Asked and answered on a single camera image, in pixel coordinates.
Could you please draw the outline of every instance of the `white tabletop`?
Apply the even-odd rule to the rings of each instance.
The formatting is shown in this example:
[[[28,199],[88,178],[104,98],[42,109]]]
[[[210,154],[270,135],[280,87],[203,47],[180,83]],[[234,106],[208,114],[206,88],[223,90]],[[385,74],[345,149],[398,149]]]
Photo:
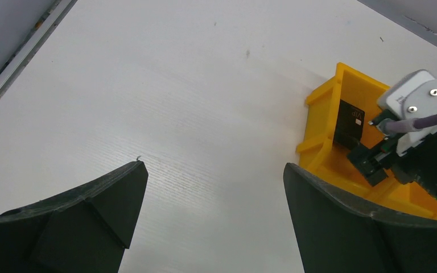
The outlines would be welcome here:
[[[355,0],[79,0],[0,100],[0,213],[141,155],[120,272],[301,272],[282,171],[339,61],[437,76],[437,48]]]

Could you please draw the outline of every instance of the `scratch mark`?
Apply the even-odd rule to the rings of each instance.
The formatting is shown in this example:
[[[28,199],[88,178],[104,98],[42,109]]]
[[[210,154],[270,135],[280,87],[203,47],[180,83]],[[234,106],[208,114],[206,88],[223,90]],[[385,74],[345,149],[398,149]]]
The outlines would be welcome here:
[[[437,32],[433,31],[431,28],[429,28],[429,27],[427,27],[427,26],[421,24],[420,22],[416,21],[415,19],[413,19],[413,18],[411,18],[411,17],[408,17],[408,16],[406,16],[406,15],[403,15],[403,16],[404,16],[406,19],[412,21],[413,23],[420,25],[422,28],[424,28],[424,30],[426,30],[426,31],[432,33],[433,35],[437,36]]]

